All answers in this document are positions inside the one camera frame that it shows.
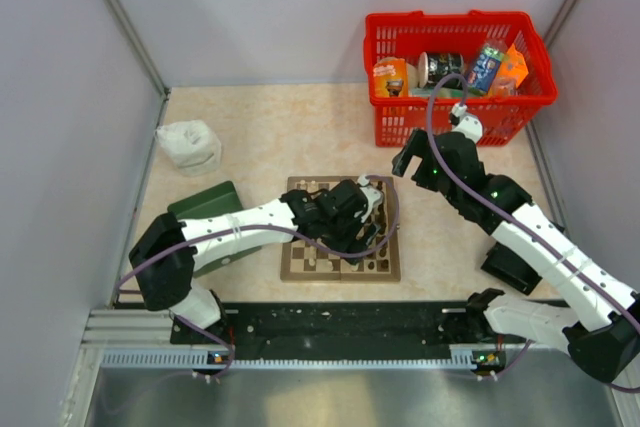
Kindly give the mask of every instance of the wooden chessboard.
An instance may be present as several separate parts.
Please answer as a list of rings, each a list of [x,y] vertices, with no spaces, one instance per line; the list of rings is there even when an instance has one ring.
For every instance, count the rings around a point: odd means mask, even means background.
[[[357,177],[289,177],[287,191],[292,189],[315,192],[319,189],[332,189],[341,180]],[[381,226],[375,244],[388,232],[395,215],[393,205],[384,182],[374,185],[384,194],[384,202],[376,207],[365,222],[358,235],[374,221]],[[398,282],[400,281],[400,255],[398,253],[398,234],[391,236],[387,245],[378,252],[367,256],[356,265],[351,265],[339,257],[322,252],[301,240],[282,246],[280,278],[290,282]]]

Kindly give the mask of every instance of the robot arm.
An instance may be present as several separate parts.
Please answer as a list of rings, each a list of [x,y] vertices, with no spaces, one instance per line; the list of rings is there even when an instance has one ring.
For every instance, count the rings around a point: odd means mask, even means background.
[[[198,220],[178,220],[174,214],[158,216],[129,254],[135,268],[174,245],[215,232],[228,232],[188,249],[179,249],[136,275],[145,307],[170,310],[197,327],[207,329],[224,317],[220,302],[192,277],[217,259],[227,259],[254,247],[291,242],[288,233],[267,229],[241,230],[265,225],[297,231],[321,239],[330,249],[357,254],[367,250],[380,227],[373,224],[359,236],[364,222],[383,200],[365,176],[343,180],[331,190],[309,193],[291,190],[279,199],[233,214]],[[357,263],[359,259],[347,259]]]
[[[479,120],[468,114],[464,106],[456,106],[450,120],[454,124],[453,131],[437,135],[435,139],[440,153],[456,175],[485,199],[538,233],[582,274],[638,318],[640,303],[632,288],[587,257],[512,179],[485,174],[475,146],[482,136]],[[466,220],[478,224],[546,279],[570,307],[552,307],[488,289],[471,296],[468,314],[482,315],[496,333],[515,334],[561,350],[592,377],[603,382],[613,381],[640,352],[640,339],[630,323],[535,239],[471,198],[440,172],[425,131],[412,133],[393,159],[393,173],[404,175],[413,156],[422,159],[412,176],[418,186],[442,193]]]

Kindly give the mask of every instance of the green block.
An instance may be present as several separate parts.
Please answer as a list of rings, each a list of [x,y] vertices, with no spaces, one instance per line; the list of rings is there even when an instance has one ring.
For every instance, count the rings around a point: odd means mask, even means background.
[[[167,207],[167,210],[175,214],[179,220],[207,219],[209,217],[232,214],[233,212],[239,212],[243,209],[244,207],[242,206],[242,202],[240,202],[238,192],[236,192],[236,188],[230,180],[192,195],[191,197],[187,197],[186,199],[174,202]],[[229,256],[229,259],[231,262],[234,262],[258,250],[260,250],[260,247],[243,250],[242,252]],[[201,277],[220,267],[223,267],[222,259],[214,260],[196,272],[194,277]]]

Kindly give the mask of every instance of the red plastic basket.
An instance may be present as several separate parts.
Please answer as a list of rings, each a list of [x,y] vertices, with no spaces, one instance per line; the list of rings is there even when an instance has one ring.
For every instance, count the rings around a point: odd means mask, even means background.
[[[425,128],[427,99],[375,96],[373,66],[384,57],[402,57],[417,65],[422,52],[456,52],[474,58],[488,39],[515,44],[527,62],[529,75],[513,97],[467,99],[469,111],[482,121],[478,145],[505,145],[545,105],[558,95],[549,54],[524,12],[480,12],[460,15],[370,14],[366,19],[364,66],[369,99],[375,109],[376,145],[404,145],[415,127]],[[436,134],[451,130],[449,111],[456,99],[437,99],[433,113]]]

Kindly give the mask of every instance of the beige floor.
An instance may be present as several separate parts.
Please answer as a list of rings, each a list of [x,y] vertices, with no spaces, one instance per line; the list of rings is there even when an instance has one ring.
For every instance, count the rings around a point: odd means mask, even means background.
[[[177,88],[165,123],[202,119],[220,137],[217,172],[184,177],[163,152],[153,161],[136,238],[167,205],[232,180],[245,206],[279,197],[294,175],[390,174],[399,149],[374,144],[373,113],[364,84]],[[526,134],[480,151],[487,172],[511,176],[548,212]],[[479,270],[492,241],[437,194],[397,179],[401,202],[398,284],[309,284],[280,281],[281,246],[200,279],[227,301],[465,299],[487,287],[512,289]],[[127,288],[135,288],[131,282]],[[557,294],[541,283],[535,298]]]

